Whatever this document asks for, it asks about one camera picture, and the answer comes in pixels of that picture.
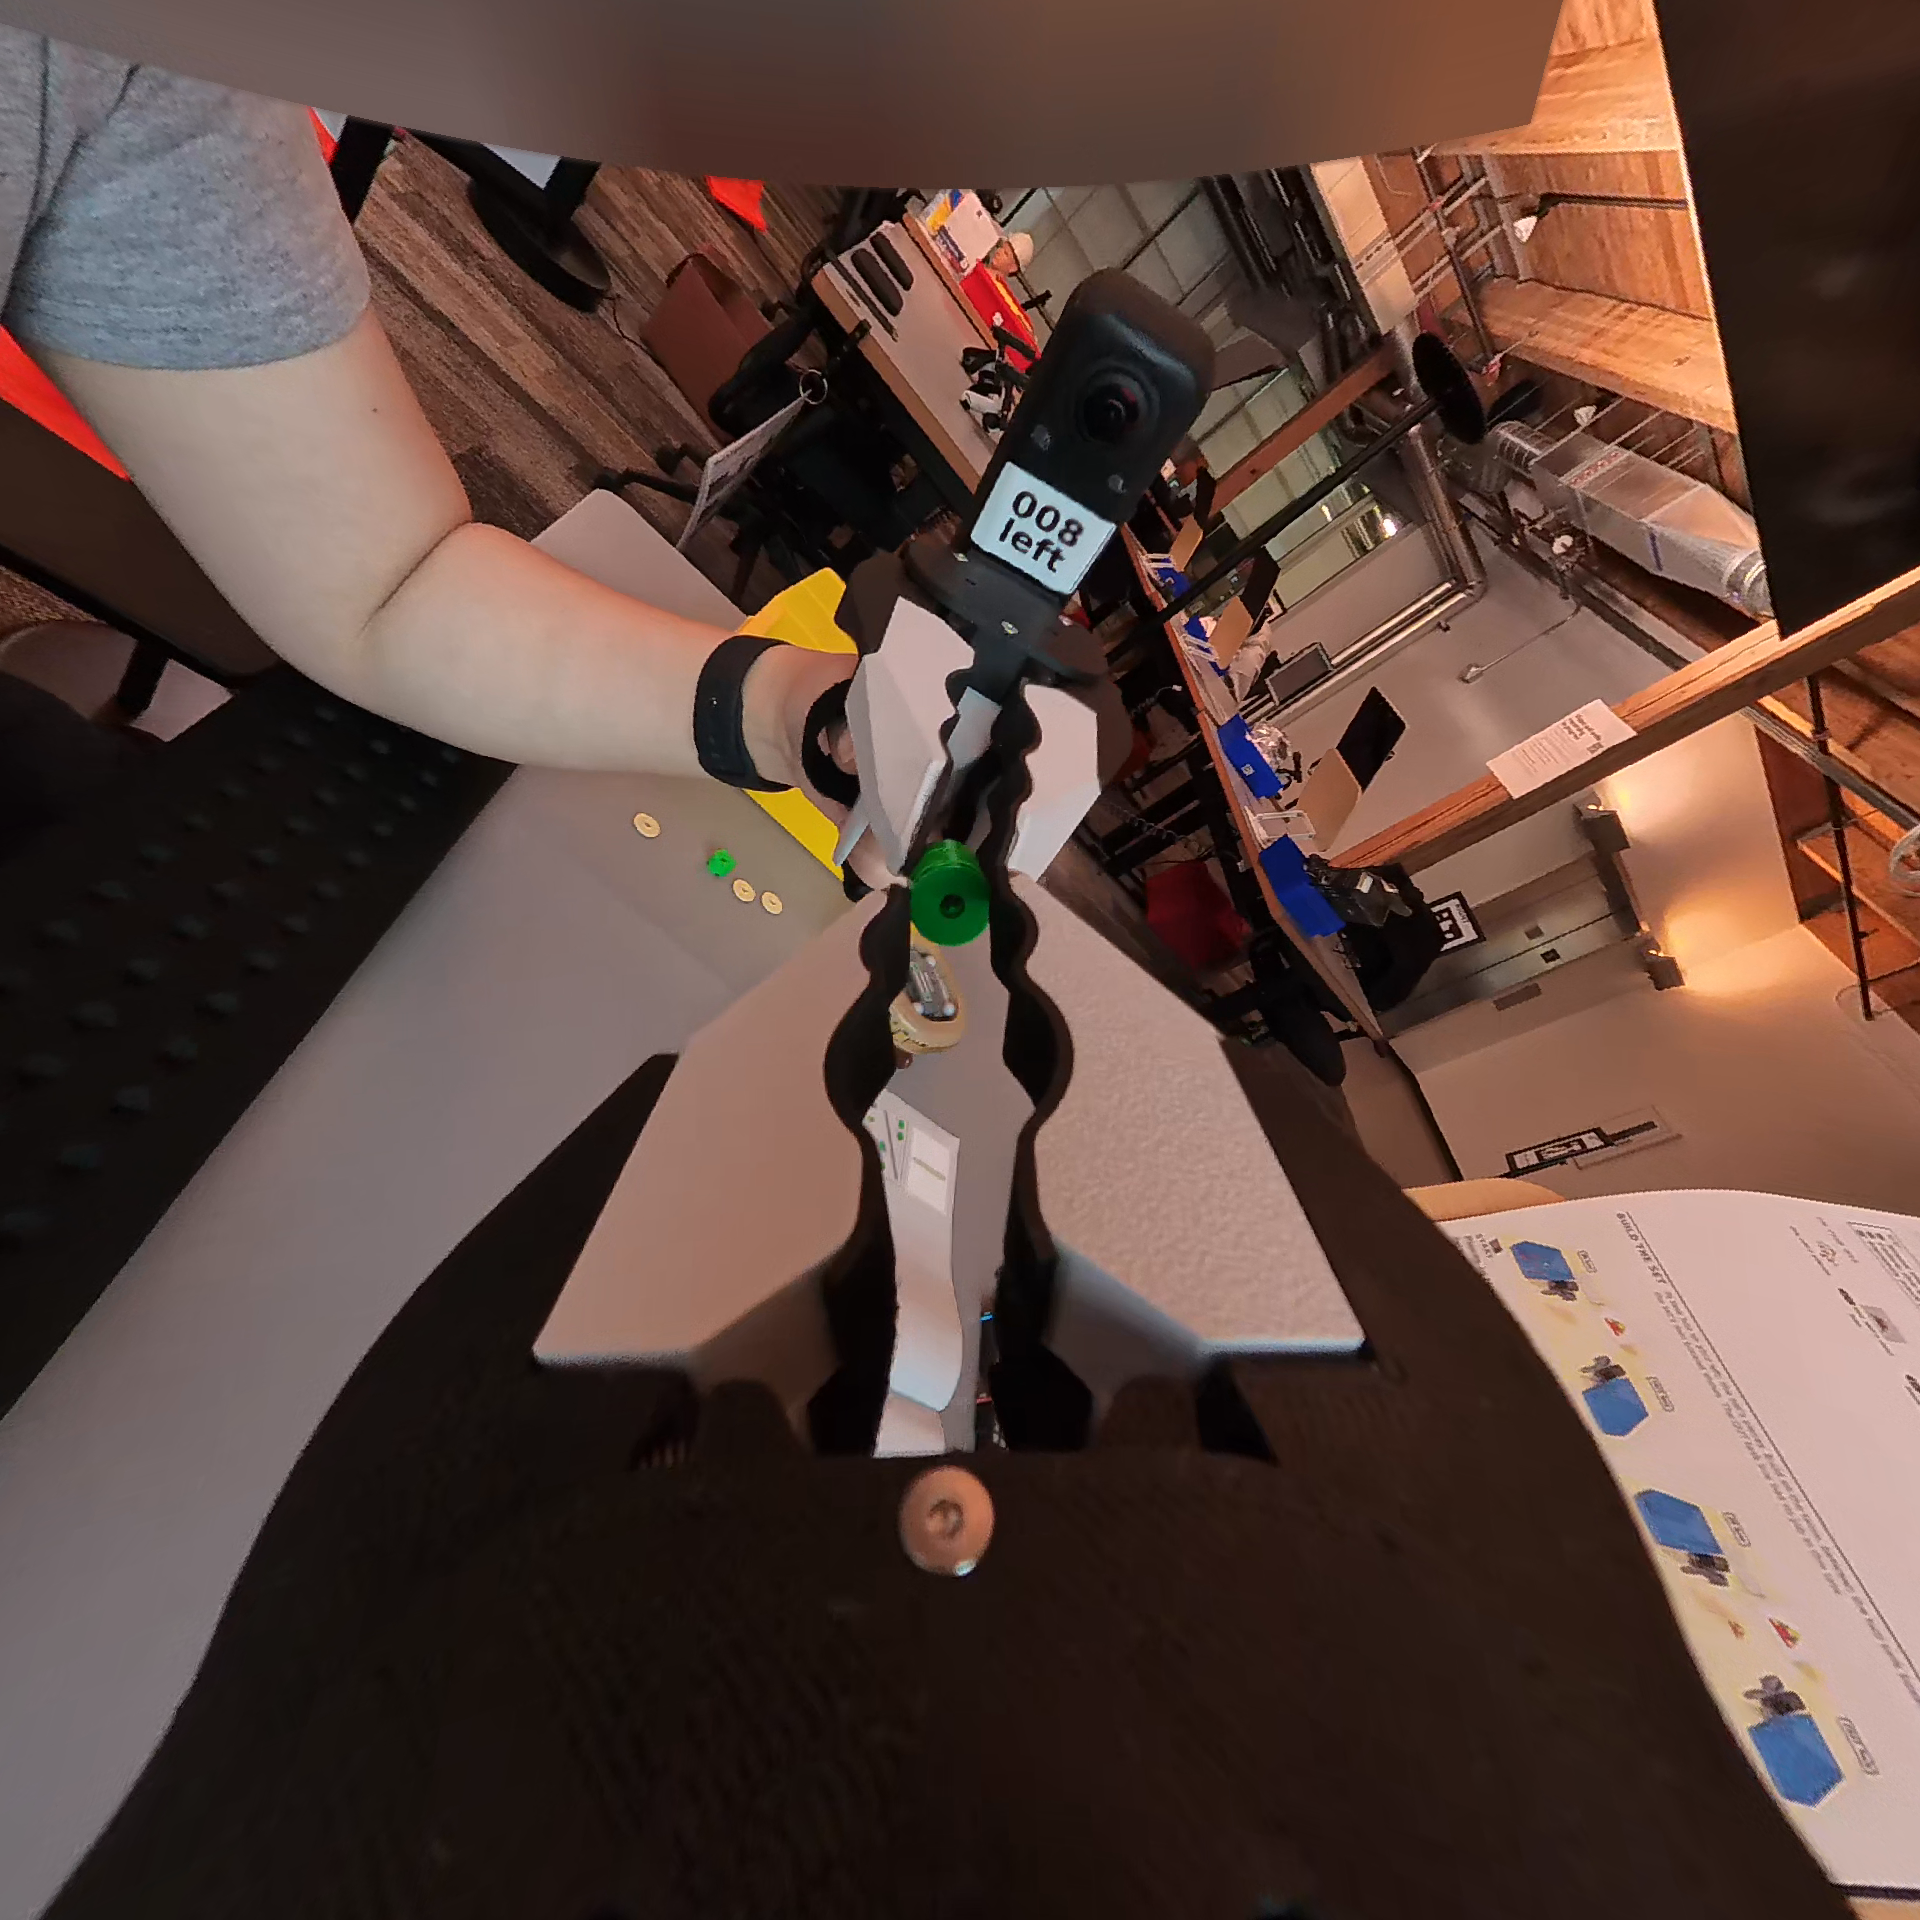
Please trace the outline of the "tan tape roll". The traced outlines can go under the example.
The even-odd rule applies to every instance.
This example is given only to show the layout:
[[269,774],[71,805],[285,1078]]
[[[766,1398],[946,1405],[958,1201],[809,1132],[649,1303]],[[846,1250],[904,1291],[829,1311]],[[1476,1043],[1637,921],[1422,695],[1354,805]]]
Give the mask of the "tan tape roll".
[[925,945],[919,933],[908,941],[903,988],[889,1005],[889,1029],[903,1062],[954,1049],[966,1035],[966,1010],[944,948]]

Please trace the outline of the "white paper notice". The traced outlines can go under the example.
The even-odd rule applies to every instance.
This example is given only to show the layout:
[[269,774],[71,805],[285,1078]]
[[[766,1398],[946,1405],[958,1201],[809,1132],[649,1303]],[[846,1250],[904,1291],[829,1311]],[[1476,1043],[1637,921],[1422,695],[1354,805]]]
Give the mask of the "white paper notice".
[[1501,791],[1519,801],[1544,785],[1589,765],[1637,731],[1607,701],[1589,701],[1526,737],[1485,763]]

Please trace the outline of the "black tablet screen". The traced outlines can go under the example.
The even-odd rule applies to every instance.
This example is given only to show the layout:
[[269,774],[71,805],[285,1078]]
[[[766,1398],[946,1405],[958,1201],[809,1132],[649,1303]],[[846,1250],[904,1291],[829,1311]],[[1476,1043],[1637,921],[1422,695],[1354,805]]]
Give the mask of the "black tablet screen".
[[1381,687],[1369,687],[1335,743],[1335,754],[1358,791],[1365,794],[1393,756],[1405,734],[1405,715]]

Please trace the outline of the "yellow plastic bin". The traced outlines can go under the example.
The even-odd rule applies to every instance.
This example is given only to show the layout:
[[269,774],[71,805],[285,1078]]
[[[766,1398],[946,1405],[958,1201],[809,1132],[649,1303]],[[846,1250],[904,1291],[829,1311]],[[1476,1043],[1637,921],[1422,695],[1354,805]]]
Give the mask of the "yellow plastic bin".
[[[742,636],[790,643],[825,655],[857,655],[854,639],[837,625],[846,583],[828,567],[815,569],[800,583],[781,588],[761,611],[748,614],[736,629]],[[840,826],[798,788],[784,794],[749,794],[752,803],[813,855],[828,874],[842,877],[834,857]]]

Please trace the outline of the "wood edged office table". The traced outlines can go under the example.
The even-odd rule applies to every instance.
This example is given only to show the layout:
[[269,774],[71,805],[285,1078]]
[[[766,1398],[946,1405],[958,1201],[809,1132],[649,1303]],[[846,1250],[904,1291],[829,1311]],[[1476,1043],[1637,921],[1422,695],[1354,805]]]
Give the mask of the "wood edged office table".
[[871,331],[857,346],[857,355],[882,394],[880,407],[929,484],[958,513],[966,507],[993,458],[993,437],[965,405],[968,372],[961,367],[965,349],[989,338],[913,218],[878,227],[864,249],[876,251],[882,238],[909,270],[909,283],[882,273],[901,294],[897,310],[876,299],[873,289],[848,266],[848,255],[822,261],[802,285],[842,334],[868,323]]

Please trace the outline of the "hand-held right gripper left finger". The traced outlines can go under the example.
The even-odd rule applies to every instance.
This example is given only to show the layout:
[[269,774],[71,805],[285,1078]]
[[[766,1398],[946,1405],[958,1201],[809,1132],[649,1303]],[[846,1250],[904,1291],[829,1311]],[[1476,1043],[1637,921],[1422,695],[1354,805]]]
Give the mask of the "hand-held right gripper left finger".
[[668,1067],[535,1338],[543,1369],[752,1383],[822,1454],[876,1455],[921,1249],[868,1114],[896,1071],[908,899],[850,907]]

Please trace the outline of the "grey desk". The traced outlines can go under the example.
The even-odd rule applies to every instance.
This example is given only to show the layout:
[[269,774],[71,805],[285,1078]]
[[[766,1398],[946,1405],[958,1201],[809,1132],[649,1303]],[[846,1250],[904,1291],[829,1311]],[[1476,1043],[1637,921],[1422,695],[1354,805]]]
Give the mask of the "grey desk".
[[[713,849],[781,916],[711,877]],[[128,1795],[300,1454],[424,1276],[846,910],[727,787],[502,785],[4,1417],[4,1915],[47,1906]]]

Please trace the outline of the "long office table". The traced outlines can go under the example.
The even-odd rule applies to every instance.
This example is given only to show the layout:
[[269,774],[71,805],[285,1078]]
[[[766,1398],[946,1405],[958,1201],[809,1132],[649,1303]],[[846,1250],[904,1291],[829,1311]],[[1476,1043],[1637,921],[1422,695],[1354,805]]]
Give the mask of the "long office table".
[[1376,1051],[1386,1051],[1384,1030],[1376,1017],[1376,1010],[1359,990],[1350,957],[1341,941],[1326,933],[1311,933],[1305,924],[1301,924],[1292,915],[1285,899],[1277,897],[1265,869],[1261,867],[1263,844],[1254,831],[1249,798],[1242,791],[1231,767],[1231,761],[1223,753],[1217,741],[1217,701],[1223,700],[1221,691],[1226,686],[1226,681],[1223,681],[1217,671],[1213,671],[1207,666],[1207,661],[1192,659],[1183,633],[1183,614],[1166,618],[1167,599],[1161,593],[1159,575],[1152,569],[1144,550],[1141,548],[1141,541],[1134,537],[1134,531],[1128,525],[1122,525],[1118,539],[1122,543],[1122,550],[1127,554],[1127,559],[1130,562],[1146,611],[1153,618],[1153,626],[1167,643],[1172,663],[1180,668],[1186,691],[1191,695],[1197,734],[1207,747],[1209,763],[1221,788],[1221,803],[1226,810],[1226,818],[1231,822],[1236,845],[1234,857],[1246,876],[1246,884],[1257,887],[1265,916],[1282,933],[1286,933],[1288,945],[1301,956],[1302,964],[1317,977],[1321,988],[1337,1001],[1348,1026],[1358,1029],[1373,1044]]

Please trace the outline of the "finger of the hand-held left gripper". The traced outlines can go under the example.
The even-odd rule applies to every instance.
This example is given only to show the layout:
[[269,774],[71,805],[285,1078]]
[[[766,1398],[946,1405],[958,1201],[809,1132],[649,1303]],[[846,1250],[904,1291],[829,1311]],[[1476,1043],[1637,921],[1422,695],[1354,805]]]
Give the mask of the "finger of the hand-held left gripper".
[[1097,803],[1097,711],[1069,687],[1021,684],[981,749],[981,871],[988,884],[1037,879]]
[[857,803],[837,852],[864,884],[904,876],[929,805],[949,773],[949,731],[975,649],[937,612],[896,601],[880,646],[848,687]]

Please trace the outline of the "flat printed instruction sheet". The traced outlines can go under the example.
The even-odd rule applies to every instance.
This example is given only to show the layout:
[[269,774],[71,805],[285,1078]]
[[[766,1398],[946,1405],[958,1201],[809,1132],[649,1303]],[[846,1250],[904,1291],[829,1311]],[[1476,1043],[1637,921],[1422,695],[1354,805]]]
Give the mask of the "flat printed instruction sheet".
[[960,1145],[893,1091],[876,1098],[866,1130],[896,1254],[896,1342],[873,1455],[974,1452],[981,1282],[954,1239]]

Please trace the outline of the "silver air duct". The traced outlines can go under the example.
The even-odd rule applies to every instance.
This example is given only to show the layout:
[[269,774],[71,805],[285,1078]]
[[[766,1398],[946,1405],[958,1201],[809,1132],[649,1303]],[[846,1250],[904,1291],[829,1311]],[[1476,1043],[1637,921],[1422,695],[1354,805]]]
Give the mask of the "silver air duct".
[[1551,439],[1503,420],[1487,428],[1485,445],[1550,518],[1748,618],[1773,614],[1759,529],[1708,482],[1586,429]]

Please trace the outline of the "green round toy brick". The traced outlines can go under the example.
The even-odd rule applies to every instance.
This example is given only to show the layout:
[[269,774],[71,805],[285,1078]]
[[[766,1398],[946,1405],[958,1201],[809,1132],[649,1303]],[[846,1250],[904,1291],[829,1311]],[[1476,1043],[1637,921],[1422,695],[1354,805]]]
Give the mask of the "green round toy brick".
[[981,937],[992,921],[992,887],[966,842],[941,838],[909,876],[909,921],[928,945],[949,948]]

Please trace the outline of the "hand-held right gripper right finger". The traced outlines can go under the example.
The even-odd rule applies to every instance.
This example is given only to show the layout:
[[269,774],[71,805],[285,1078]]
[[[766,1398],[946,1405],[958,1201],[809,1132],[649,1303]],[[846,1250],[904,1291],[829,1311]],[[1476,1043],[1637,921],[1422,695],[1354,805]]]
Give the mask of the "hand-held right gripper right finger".
[[1353,1361],[1359,1322],[1239,1054],[1013,877],[992,910],[1000,1061],[1028,1101],[992,1299],[992,1414],[1076,1452],[1143,1404],[1149,1445],[1270,1455],[1234,1364]]

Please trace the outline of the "black perforated mat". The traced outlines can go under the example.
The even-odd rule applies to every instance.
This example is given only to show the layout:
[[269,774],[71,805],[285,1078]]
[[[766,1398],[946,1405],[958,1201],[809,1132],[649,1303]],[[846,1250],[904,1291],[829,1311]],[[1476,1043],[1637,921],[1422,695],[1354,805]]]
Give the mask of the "black perforated mat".
[[284,668],[4,867],[2,1407],[510,778]]

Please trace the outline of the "person's left forearm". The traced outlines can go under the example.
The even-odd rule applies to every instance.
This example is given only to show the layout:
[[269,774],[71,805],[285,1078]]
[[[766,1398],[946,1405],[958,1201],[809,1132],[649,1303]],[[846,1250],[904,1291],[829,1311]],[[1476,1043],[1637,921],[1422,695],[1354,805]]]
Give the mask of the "person's left forearm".
[[222,599],[351,705],[493,759],[694,778],[721,633],[472,518],[375,313],[257,367],[40,357]]

